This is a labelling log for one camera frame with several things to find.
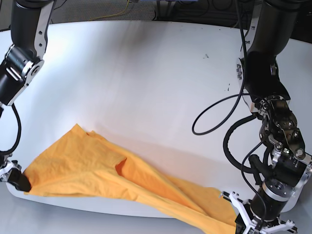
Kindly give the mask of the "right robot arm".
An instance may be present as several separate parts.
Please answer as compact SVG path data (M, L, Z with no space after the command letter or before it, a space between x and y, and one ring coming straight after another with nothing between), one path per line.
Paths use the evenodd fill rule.
M12 45L0 65L0 105L10 106L18 124L14 145L0 153L0 180L18 191L29 192L31 184L16 160L9 160L21 138L21 120L14 104L44 65L47 30L54 0L15 0L11 15Z

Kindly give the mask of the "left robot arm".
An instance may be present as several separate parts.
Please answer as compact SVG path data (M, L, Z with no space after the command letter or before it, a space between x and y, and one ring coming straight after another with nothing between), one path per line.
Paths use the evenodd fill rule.
M258 189L248 200L241 200L237 193L222 193L238 209L238 234L297 233L295 223L282 221L280 213L310 179L312 157L305 151L297 119L289 109L291 98L280 81L276 57L286 47L297 15L307 4L306 0L256 0L250 27L241 33L241 55L236 65L240 91L235 98L243 99L251 114L228 129L223 151L243 176L253 175ZM260 144L266 147L264 156L259 158L250 151L239 162L229 150L230 136L254 119L262 122L259 136Z

